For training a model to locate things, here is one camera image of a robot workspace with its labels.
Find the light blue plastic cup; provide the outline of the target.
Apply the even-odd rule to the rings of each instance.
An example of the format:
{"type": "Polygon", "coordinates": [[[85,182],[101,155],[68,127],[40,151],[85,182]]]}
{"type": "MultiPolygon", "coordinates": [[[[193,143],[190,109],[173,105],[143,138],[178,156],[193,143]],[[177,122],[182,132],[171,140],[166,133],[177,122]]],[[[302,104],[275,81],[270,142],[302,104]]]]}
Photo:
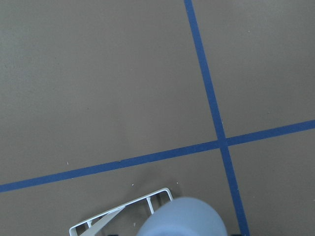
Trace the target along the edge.
{"type": "Polygon", "coordinates": [[[180,197],[160,207],[137,233],[139,236],[226,236],[220,215],[207,203],[180,197]]]}

